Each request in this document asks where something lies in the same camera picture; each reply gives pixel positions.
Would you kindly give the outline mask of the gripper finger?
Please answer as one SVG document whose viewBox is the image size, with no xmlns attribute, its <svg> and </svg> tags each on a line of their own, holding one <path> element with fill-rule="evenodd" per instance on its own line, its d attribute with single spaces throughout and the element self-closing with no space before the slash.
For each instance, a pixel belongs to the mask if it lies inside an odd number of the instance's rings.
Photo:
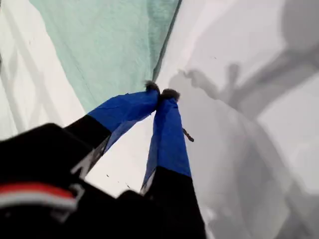
<svg viewBox="0 0 319 239">
<path fill-rule="evenodd" d="M 110 147 L 137 122 L 155 111 L 160 89 L 153 81 L 146 81 L 145 90 L 112 97 L 91 110 L 82 118 L 65 127 L 92 149 L 88 156 L 71 169 L 81 179 L 97 163 Z"/>
<path fill-rule="evenodd" d="M 159 239 L 204 239 L 205 226 L 198 206 L 186 150 L 179 93 L 165 89 L 153 123 L 142 192 L 155 221 Z"/>
</svg>

